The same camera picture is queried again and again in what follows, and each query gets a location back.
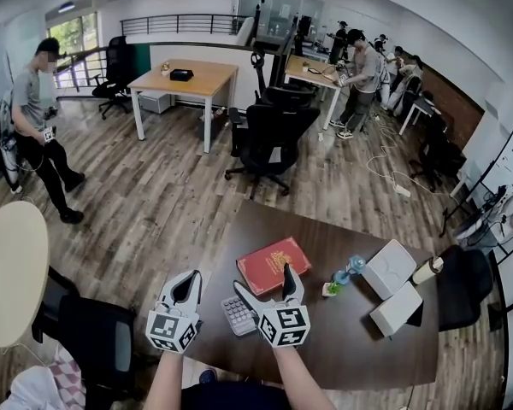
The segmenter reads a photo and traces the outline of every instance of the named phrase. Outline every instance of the wooden floor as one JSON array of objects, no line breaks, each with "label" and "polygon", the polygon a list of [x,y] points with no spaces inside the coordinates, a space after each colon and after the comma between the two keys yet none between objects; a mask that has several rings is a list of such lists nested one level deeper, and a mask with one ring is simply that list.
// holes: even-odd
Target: wooden floor
[{"label": "wooden floor", "polygon": [[[53,124],[58,126],[58,139],[68,152],[71,167],[87,175],[85,186],[68,197],[72,208],[84,211],[82,225],[61,223],[34,173],[22,179],[23,196],[34,200],[48,222],[51,265],[71,278],[83,296],[134,306],[139,312],[136,345],[140,352],[150,352],[142,330],[163,282],[195,267],[209,281],[233,217],[251,189],[243,176],[231,181],[223,177],[233,164],[228,127],[211,153],[203,153],[203,145],[195,137],[199,115],[201,110],[183,107],[163,117],[147,114],[146,140],[140,142],[131,114],[116,111],[102,121],[96,102],[63,101],[60,117]],[[321,128],[315,123],[300,144],[298,163],[285,176],[292,185],[291,194],[283,197],[276,185],[266,183],[258,189],[256,201],[440,253],[453,243],[449,235],[441,239],[438,234],[443,208],[452,208],[454,201],[444,195],[433,196],[397,176],[412,193],[410,199],[405,198],[366,168],[369,158],[381,154],[380,144],[391,145],[380,132],[388,120],[383,116],[380,121],[371,120],[369,134],[350,141],[337,139],[334,128],[319,138]],[[397,122],[390,126],[399,129]],[[402,137],[394,137],[398,148],[388,149],[387,158],[369,166],[380,174],[392,170],[409,173],[407,161],[417,158],[421,134],[422,130],[409,127]],[[438,192],[451,187],[449,184]],[[0,207],[19,198],[11,196],[5,182],[0,182]],[[496,296],[495,290],[490,299]],[[397,409],[409,401],[412,410],[493,408],[500,389],[504,344],[502,333],[491,334],[487,327],[483,303],[481,320],[475,326],[439,335],[439,370],[434,384],[328,393],[338,408],[354,410]],[[22,342],[45,362],[50,361],[53,341],[37,345],[27,334]],[[23,347],[7,354],[0,351],[0,401],[15,375],[35,364],[38,361]],[[183,384],[196,381],[203,368],[186,360]],[[224,375],[233,377],[227,372]],[[152,372],[141,378],[143,387],[148,388]],[[116,403],[115,408],[142,406],[128,401]]]}]

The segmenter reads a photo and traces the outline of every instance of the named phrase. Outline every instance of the white box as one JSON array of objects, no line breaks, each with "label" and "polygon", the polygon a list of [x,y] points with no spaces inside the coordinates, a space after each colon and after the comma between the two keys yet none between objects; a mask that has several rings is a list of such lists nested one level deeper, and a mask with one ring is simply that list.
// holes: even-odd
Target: white box
[{"label": "white box", "polygon": [[420,307],[422,299],[411,283],[403,287],[376,308],[370,317],[378,325],[384,337],[391,336]]},{"label": "white box", "polygon": [[161,91],[143,91],[139,94],[139,105],[146,111],[161,114],[171,106],[171,96]]},{"label": "white box", "polygon": [[392,240],[367,263],[361,274],[385,300],[408,281],[415,269],[414,258],[397,240]]}]

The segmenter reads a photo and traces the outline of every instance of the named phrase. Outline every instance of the small green plant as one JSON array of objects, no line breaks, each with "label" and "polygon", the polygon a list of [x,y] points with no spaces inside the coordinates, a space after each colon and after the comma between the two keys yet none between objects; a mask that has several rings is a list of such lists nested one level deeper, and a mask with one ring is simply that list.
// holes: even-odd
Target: small green plant
[{"label": "small green plant", "polygon": [[337,295],[338,293],[340,293],[340,290],[342,290],[342,286],[339,283],[337,283],[337,282],[332,282],[327,287],[327,291],[331,295]]}]

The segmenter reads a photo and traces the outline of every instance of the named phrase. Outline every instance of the white cylinder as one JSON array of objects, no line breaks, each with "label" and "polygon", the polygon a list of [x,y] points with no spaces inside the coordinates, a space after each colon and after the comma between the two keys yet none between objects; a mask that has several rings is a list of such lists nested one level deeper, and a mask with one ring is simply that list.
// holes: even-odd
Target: white cylinder
[{"label": "white cylinder", "polygon": [[443,270],[442,258],[437,258],[435,261],[429,260],[427,263],[420,266],[416,272],[414,272],[414,275],[412,275],[412,282],[415,285],[419,285],[431,277],[434,277],[441,270]]}]

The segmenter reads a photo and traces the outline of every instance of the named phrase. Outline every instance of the book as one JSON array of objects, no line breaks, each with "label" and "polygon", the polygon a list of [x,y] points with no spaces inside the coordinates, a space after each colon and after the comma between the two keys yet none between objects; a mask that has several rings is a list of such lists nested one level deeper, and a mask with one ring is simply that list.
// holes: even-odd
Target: book
[{"label": "book", "polygon": [[263,295],[283,284],[283,269],[286,263],[302,275],[311,269],[311,264],[294,238],[285,238],[248,255],[238,258],[238,269],[256,295]]}]

